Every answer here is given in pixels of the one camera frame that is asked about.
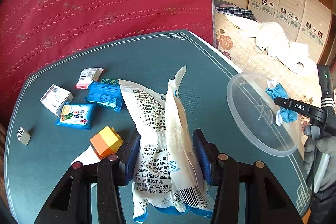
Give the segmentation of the grey gloved right hand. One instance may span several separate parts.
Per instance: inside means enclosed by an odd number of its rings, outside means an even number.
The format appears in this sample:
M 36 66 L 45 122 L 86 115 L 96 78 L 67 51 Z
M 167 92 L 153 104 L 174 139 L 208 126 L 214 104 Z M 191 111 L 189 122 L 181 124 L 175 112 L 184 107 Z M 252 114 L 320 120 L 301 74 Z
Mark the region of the grey gloved right hand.
M 323 191 L 335 183 L 335 136 L 321 133 L 317 126 L 306 126 L 303 157 L 307 170 L 307 185 L 314 193 Z

